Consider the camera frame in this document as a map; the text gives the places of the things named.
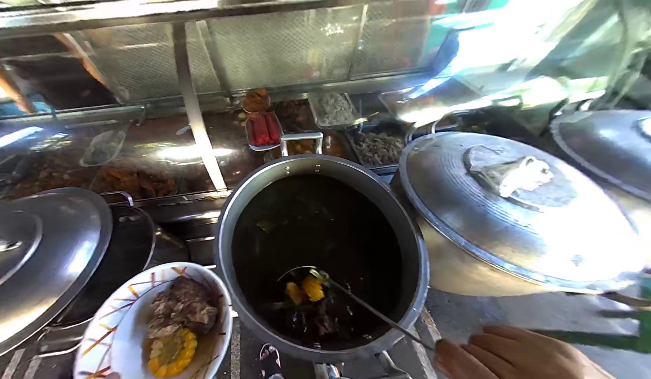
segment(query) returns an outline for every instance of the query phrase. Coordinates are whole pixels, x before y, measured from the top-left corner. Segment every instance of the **finger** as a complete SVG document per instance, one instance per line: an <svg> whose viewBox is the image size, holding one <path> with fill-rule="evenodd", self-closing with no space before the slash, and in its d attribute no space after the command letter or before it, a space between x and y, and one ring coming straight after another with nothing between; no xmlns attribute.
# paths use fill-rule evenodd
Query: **finger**
<svg viewBox="0 0 651 379"><path fill-rule="evenodd" d="M475 357L477 360L482 362L482 364L493 372L494 375L498 376L501 379L514 379L517 377L517 370L510 362L505 359L491 353L487 350L477 347L475 345L462 345L462 348L466 350L470 355Z"/></svg>
<svg viewBox="0 0 651 379"><path fill-rule="evenodd" d="M529 337L531 334L537 334L523 328L509 325L489 325L482 328L487 334L496 334L497 336L507 339L520 340Z"/></svg>
<svg viewBox="0 0 651 379"><path fill-rule="evenodd" d="M519 342L497 336L496 334L474 334L468 340L469 345L475 345L481 349L494 353L507 361L515 361L514 356L518 351Z"/></svg>
<svg viewBox="0 0 651 379"><path fill-rule="evenodd" d="M447 340L435 345L433 361L450 379L500 379L466 350Z"/></svg>

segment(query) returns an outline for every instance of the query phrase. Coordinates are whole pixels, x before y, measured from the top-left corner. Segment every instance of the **metal pole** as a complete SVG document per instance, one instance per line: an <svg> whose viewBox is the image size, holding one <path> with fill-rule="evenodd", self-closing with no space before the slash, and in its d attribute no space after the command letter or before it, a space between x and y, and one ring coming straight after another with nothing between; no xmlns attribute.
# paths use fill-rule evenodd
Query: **metal pole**
<svg viewBox="0 0 651 379"><path fill-rule="evenodd" d="M183 102L186 105L187 119L190 122L192 135L202 156L203 165L211 177L213 186L218 191L227 190L225 180L222 178L218 161L213 153L213 146L208 139L206 126L203 123L202 110L199 106L199 99L195 92L195 86L190 74L190 63L187 58L186 23L174 22L171 24L173 37L173 52L176 57L176 70L178 71L178 83L181 87Z"/></svg>

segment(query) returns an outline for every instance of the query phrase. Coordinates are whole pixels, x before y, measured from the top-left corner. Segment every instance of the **floor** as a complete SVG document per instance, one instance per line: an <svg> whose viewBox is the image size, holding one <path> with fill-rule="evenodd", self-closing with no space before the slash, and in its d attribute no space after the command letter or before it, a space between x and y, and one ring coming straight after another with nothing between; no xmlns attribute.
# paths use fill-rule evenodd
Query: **floor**
<svg viewBox="0 0 651 379"><path fill-rule="evenodd" d="M603 318L599 310L626 309L595 296L544 293L516 297L470 297L430 290L426 307L444 338L465 342L483 325L510 324L533 329L632 334L632 320ZM651 355L577 347L617 379L651 379Z"/></svg>

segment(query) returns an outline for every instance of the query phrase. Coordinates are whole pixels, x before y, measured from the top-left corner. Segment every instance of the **dark broth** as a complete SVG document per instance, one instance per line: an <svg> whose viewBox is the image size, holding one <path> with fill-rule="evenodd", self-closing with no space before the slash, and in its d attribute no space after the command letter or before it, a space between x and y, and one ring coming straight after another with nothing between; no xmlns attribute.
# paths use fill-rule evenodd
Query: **dark broth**
<svg viewBox="0 0 651 379"><path fill-rule="evenodd" d="M315 327L313 309L273 308L272 303L288 298L284 280L277 280L297 266L323 269L397 318L402 259L396 235L378 207L336 179L300 175L264 188L237 221L232 253L237 281L254 311L299 345L348 349L369 343L389 327L336 289L325 289L323 301L335 326L326 334Z"/></svg>

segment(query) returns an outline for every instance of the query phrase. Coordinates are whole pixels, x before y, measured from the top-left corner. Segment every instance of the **hand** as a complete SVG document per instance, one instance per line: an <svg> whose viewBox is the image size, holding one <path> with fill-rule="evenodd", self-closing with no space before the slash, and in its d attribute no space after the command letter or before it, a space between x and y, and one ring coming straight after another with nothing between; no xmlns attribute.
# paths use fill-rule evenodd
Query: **hand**
<svg viewBox="0 0 651 379"><path fill-rule="evenodd" d="M434 362L450 379L614 379L570 344L514 326L486 326L457 346L435 346Z"/></svg>

